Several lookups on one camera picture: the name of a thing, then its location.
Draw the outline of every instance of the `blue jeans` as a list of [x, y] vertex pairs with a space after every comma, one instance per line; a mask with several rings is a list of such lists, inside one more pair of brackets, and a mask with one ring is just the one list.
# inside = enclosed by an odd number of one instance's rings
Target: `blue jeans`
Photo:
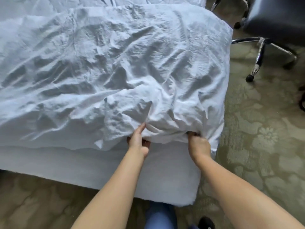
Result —
[[[173, 206], [161, 202], [150, 202], [144, 229], [177, 229], [177, 217]], [[189, 229], [198, 229], [198, 227], [192, 225]]]

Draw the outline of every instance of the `patterned carpet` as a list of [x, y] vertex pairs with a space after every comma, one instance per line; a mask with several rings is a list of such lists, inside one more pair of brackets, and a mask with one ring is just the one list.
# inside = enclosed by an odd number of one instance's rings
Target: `patterned carpet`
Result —
[[[208, 0], [207, 8], [213, 0]], [[223, 0], [215, 14], [231, 26], [240, 20], [240, 0]], [[244, 37], [240, 31], [234, 38]], [[297, 105], [305, 84], [303, 49], [299, 63], [285, 71], [288, 59], [266, 48], [255, 82], [245, 77], [253, 68], [255, 44], [231, 47], [230, 82], [225, 102], [225, 129], [217, 162], [253, 184], [305, 224], [305, 113]], [[0, 229], [67, 229], [96, 190], [23, 174], [0, 172]], [[135, 199], [127, 228], [143, 228], [147, 202]], [[216, 228], [232, 228], [204, 180], [193, 206], [176, 209], [179, 229], [203, 215]]]

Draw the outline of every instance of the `person's left hand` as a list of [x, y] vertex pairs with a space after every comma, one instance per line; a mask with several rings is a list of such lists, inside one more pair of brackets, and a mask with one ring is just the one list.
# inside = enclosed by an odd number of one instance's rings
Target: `person's left hand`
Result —
[[129, 150], [138, 152], [140, 154], [143, 154], [144, 158], [147, 157], [149, 147], [150, 147], [150, 141], [143, 140], [141, 133], [145, 129], [145, 123], [141, 124], [132, 134], [132, 137], [127, 138], [127, 143], [129, 145]]

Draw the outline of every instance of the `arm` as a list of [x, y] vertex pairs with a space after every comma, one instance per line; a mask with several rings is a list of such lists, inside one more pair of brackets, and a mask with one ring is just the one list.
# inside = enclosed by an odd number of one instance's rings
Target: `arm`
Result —
[[205, 138], [189, 133], [190, 155], [236, 229], [305, 228], [271, 198], [212, 160], [210, 150]]
[[76, 219], [71, 229], [124, 229], [150, 142], [142, 142], [140, 125], [128, 139], [129, 149], [106, 185]]

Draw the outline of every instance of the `white duvet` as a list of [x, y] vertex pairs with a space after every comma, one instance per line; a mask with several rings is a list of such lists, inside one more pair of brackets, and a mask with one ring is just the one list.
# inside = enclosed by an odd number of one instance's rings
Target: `white duvet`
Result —
[[232, 29], [193, 5], [76, 8], [0, 23], [0, 145], [109, 150], [223, 129]]

